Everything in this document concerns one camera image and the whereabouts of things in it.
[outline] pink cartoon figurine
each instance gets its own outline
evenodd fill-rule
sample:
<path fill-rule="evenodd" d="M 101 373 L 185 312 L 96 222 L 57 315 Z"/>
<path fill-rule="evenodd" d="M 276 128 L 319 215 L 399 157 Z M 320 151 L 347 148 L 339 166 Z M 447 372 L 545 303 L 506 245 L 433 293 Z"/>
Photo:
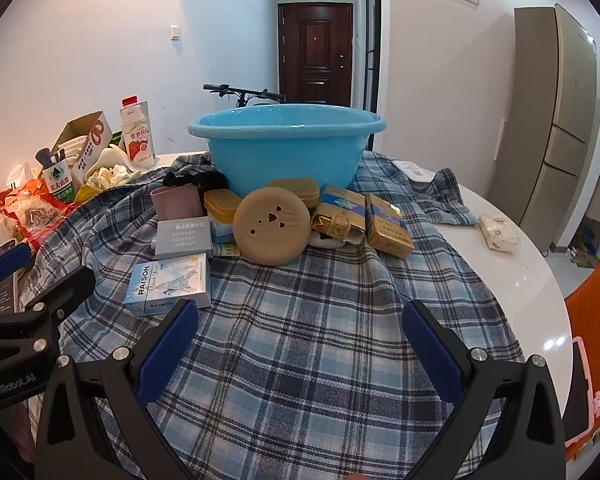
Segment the pink cartoon figurine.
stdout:
<path fill-rule="evenodd" d="M 596 395 L 593 397 L 593 413 L 596 415 L 596 418 L 600 416 L 600 392 L 596 392 Z"/>

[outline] gold box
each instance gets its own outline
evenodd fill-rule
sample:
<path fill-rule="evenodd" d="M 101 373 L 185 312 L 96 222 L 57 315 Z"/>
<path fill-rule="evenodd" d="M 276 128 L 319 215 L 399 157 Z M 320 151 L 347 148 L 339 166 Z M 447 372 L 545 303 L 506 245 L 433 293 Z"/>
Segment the gold box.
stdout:
<path fill-rule="evenodd" d="M 327 184 L 311 218 L 311 228 L 336 240 L 360 245 L 365 239 L 365 197 Z"/>
<path fill-rule="evenodd" d="M 366 237 L 373 248 L 403 260 L 414 250 L 400 209 L 373 194 L 366 195 Z"/>

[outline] smartphone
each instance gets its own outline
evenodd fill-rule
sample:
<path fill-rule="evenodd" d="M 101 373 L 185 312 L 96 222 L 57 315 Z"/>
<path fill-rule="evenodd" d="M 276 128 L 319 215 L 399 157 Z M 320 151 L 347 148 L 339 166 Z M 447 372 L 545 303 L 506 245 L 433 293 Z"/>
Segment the smartphone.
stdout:
<path fill-rule="evenodd" d="M 0 246 L 0 256 L 13 249 L 18 244 L 15 238 L 12 238 Z M 18 277 L 17 272 L 0 282 L 0 314 L 8 314 L 16 311 L 16 302 L 18 301 Z"/>

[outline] blue plastic basin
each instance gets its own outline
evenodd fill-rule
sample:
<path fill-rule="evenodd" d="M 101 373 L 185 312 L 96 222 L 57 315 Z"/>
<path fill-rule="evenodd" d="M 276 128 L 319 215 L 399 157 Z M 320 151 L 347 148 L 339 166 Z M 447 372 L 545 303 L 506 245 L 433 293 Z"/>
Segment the blue plastic basin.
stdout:
<path fill-rule="evenodd" d="M 329 105 L 263 105 L 209 114 L 189 123 L 240 196 L 274 178 L 314 178 L 347 187 L 370 134 L 386 123 L 377 114 Z"/>

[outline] gray box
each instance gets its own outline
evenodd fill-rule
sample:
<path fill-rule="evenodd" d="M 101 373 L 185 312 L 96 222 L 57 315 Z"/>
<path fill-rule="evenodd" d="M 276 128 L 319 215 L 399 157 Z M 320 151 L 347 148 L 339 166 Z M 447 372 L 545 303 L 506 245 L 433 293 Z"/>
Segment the gray box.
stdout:
<path fill-rule="evenodd" d="M 213 257 L 208 216 L 158 222 L 155 257 L 159 260 L 206 253 Z"/>

